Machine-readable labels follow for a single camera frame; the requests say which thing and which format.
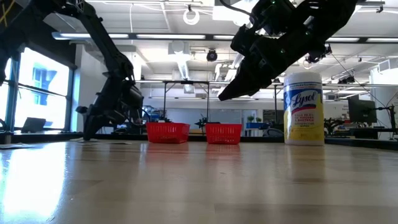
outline red plastic basket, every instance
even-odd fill
[[[242,124],[206,124],[209,144],[239,144]]]
[[[153,143],[179,144],[186,142],[189,124],[183,123],[147,123],[148,140]]]

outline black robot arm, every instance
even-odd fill
[[[29,36],[39,26],[39,21],[50,13],[57,12],[77,18],[104,56],[108,78],[95,102],[85,110],[84,139],[88,140],[104,125],[121,124],[125,120],[122,106],[142,108],[142,95],[135,86],[133,66],[129,59],[115,46],[103,27],[95,9],[83,0],[30,0],[27,7],[0,35],[0,83],[5,79],[4,69],[10,57],[16,57]]]
[[[289,0],[260,0],[250,16],[253,26],[240,27],[231,43],[245,58],[219,99],[255,94],[306,54],[308,63],[321,60],[331,53],[326,41],[347,24],[363,1],[305,0],[295,8]],[[271,37],[257,35],[259,29]]]

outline ceiling light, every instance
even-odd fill
[[[61,34],[61,37],[66,38],[91,38],[89,34]]]
[[[109,34],[112,39],[128,39],[128,34]],[[90,34],[60,34],[64,39],[90,39]]]
[[[213,38],[215,40],[232,40],[234,38],[233,35],[214,35]]]
[[[359,38],[354,37],[330,37],[327,42],[357,42]]]
[[[125,38],[129,38],[129,34],[110,34],[109,35],[111,38],[114,39],[125,39]]]
[[[164,97],[161,97],[161,96],[150,96],[150,97],[148,97],[149,99],[157,99],[157,100],[163,100],[164,99]]]
[[[207,98],[200,98],[200,97],[179,97],[180,100],[204,100]]]
[[[398,38],[369,38],[367,42],[393,42],[397,43]]]
[[[229,82],[209,82],[209,84],[210,84],[210,85],[211,85],[211,84],[213,84],[213,85],[215,85],[215,84],[217,84],[217,85],[228,85]]]
[[[232,100],[256,100],[256,99],[253,99],[253,98],[234,98]]]
[[[205,35],[183,34],[137,34],[138,39],[173,39],[173,40],[203,40]]]
[[[155,81],[155,80],[137,80],[136,83],[163,83],[163,81]]]

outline desk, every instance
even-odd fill
[[[258,128],[246,128],[244,130],[244,135],[246,137],[262,137],[264,130]]]
[[[379,139],[379,133],[393,133],[390,128],[351,128],[350,133],[358,139]]]
[[[120,141],[125,142],[129,144],[57,142],[0,151],[6,186],[0,187],[0,205],[7,208],[0,209],[1,220],[15,224],[398,220],[394,152],[333,145]]]

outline laptop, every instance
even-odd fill
[[[21,133],[37,133],[44,130],[46,120],[42,118],[26,118]]]

